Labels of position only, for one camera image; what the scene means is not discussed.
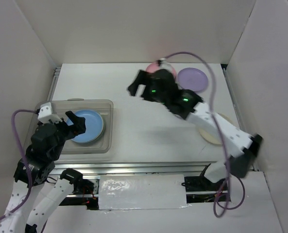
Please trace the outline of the blue plate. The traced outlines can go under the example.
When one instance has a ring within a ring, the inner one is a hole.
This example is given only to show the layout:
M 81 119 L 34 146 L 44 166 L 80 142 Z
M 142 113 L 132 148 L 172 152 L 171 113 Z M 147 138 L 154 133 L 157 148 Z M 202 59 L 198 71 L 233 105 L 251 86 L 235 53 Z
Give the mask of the blue plate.
M 79 110 L 75 112 L 77 117 L 85 118 L 86 131 L 72 139 L 73 142 L 79 144 L 90 143 L 95 141 L 104 130 L 104 120 L 102 116 L 93 110 Z

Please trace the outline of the cream plate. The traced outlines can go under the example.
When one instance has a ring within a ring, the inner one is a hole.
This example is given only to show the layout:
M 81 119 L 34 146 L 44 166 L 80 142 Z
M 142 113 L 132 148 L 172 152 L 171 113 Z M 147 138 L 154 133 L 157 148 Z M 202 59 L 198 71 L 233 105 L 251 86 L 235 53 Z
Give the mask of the cream plate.
M 229 123 L 233 124 L 233 121 L 226 115 L 222 114 L 222 113 L 218 113 L 221 117 L 223 117 L 225 120 L 227 120 Z M 199 134 L 201 135 L 201 137 L 207 141 L 208 143 L 215 145 L 215 146 L 221 146 L 221 142 L 216 139 L 214 136 L 212 136 L 211 134 L 209 134 L 207 131 L 205 131 L 202 128 L 198 128 L 197 129 Z

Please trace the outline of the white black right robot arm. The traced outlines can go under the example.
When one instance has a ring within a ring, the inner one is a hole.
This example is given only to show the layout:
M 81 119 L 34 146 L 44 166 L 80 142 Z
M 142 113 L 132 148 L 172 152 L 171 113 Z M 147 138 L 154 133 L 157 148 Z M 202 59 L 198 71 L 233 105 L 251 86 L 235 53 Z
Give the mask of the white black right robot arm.
M 218 138 L 224 146 L 227 160 L 210 164 L 204 169 L 200 177 L 203 189 L 211 190 L 228 175 L 246 177 L 258 156 L 263 140 L 260 135 L 250 135 L 213 113 L 195 92 L 180 89 L 172 73 L 166 69 L 154 73 L 140 70 L 127 88 L 129 94 L 135 96 L 140 85 L 145 86 L 141 94 L 144 100 L 163 104 L 174 115 Z

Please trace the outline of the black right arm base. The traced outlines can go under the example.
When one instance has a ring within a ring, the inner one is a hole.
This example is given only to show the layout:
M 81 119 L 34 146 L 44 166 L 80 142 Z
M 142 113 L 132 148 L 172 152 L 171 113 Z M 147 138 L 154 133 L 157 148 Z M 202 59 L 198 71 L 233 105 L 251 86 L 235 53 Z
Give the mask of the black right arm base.
M 221 179 L 216 183 L 209 181 L 202 172 L 184 172 L 184 181 L 182 186 L 186 188 L 186 192 L 204 192 L 218 191 L 225 179 Z

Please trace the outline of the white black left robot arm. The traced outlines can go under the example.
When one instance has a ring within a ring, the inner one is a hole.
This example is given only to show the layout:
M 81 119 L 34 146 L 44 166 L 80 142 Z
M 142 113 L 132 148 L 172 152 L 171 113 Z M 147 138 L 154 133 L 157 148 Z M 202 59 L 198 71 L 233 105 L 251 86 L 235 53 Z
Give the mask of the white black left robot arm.
M 51 191 L 37 205 L 34 202 L 45 185 L 54 162 L 61 155 L 66 141 L 86 131 L 85 118 L 67 111 L 72 122 L 68 125 L 55 114 L 44 115 L 35 111 L 38 126 L 31 137 L 31 144 L 23 151 L 14 173 L 13 190 L 4 215 L 0 217 L 0 233 L 40 233 L 48 218 L 70 193 L 78 194 L 84 189 L 82 173 L 67 168 L 62 172 Z

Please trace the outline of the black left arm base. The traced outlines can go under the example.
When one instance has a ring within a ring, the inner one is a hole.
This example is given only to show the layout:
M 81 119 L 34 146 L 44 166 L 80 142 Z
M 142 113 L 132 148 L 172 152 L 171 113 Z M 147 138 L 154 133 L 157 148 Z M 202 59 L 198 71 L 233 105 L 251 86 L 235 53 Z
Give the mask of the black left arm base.
M 84 184 L 59 204 L 60 206 L 84 206 L 88 210 L 99 210 L 100 179 L 84 179 Z

